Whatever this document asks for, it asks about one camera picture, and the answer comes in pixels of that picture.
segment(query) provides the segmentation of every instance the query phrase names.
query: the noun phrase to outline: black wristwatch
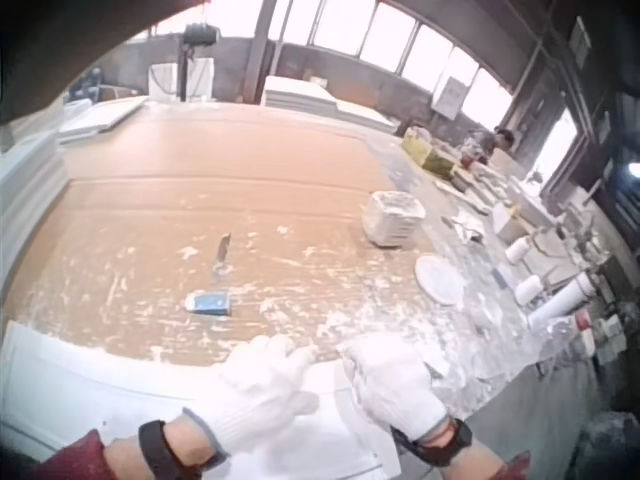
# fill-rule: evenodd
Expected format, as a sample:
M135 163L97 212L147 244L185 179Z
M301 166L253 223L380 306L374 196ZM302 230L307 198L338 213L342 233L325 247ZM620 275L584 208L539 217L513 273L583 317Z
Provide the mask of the black wristwatch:
M451 460L458 455L461 450L470 446L473 440L471 429L466 423L458 418L453 418L450 421L453 422L455 431L451 441L444 447L425 447L420 442L412 442L404 433L393 427L391 428L391 432L396 442L420 460L434 467L448 467L451 464Z
M224 456L214 455L205 465L187 467L173 453L164 436L165 422L154 420L138 429L138 442L142 456L157 480L198 480L203 470L216 467L225 461Z

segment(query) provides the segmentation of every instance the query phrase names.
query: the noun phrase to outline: workbench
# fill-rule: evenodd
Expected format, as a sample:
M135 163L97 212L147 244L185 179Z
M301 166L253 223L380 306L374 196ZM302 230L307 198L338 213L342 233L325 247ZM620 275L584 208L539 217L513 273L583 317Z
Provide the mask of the workbench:
M329 360L356 334L397 332L446 372L434 388L466 417L518 373L514 338L525 318L491 276L506 258L489 218L484 245L463 245L441 217L468 207L436 189L399 144L303 113L149 102L112 132L66 147L71 185L24 253L5 318L185 365L223 361L259 334L314 343ZM388 189L427 210L396 250L376 248L361 227L370 193ZM419 288L414 263L428 253L467 279L464 306L440 306ZM232 315L188 313L184 300L197 290L228 291Z

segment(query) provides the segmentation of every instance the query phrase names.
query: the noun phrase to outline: white work glove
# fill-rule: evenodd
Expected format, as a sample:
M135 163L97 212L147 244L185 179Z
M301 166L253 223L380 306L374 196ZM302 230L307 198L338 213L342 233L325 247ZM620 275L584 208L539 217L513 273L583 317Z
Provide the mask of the white work glove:
M425 437L448 418L431 391L431 375L420 355L399 336L359 337L344 345L342 355L358 403L410 441Z
M186 413L200 426L205 424L214 448L230 455L250 450L297 415L317 410L318 396L299 390L315 357L315 347L296 350L284 335L255 337L214 367L210 393L189 405Z

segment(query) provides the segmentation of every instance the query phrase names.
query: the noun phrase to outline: bottle cap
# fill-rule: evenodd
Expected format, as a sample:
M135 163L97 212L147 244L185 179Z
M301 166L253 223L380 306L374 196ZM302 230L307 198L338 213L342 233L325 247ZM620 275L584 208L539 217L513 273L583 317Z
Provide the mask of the bottle cap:
M586 310L580 310L579 312L576 312L573 318L575 318L578 330L580 330L581 332L591 328L591 316Z

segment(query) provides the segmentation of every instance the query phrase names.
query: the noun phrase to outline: worker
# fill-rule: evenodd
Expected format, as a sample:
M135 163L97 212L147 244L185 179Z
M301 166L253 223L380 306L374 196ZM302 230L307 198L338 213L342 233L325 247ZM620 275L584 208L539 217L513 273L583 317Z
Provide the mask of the worker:
M506 128L496 127L493 132L484 129L471 130L460 146L460 163L464 168L469 168L474 162L488 165L496 147L508 152L513 142L513 132Z
M107 447L92 430L40 465L35 478L199 478L203 469L250 451L291 425L296 416L318 408L318 396L300 390L315 355L315 347L295 349L288 337L258 336L213 367L210 393L186 405L173 421L146 423L137 436ZM446 413L431 391L425 365L400 338L376 334L356 339L343 355L360 405L402 432L411 451L442 467L445 479L525 478L514 475L513 464L505 467L472 438L464 422Z

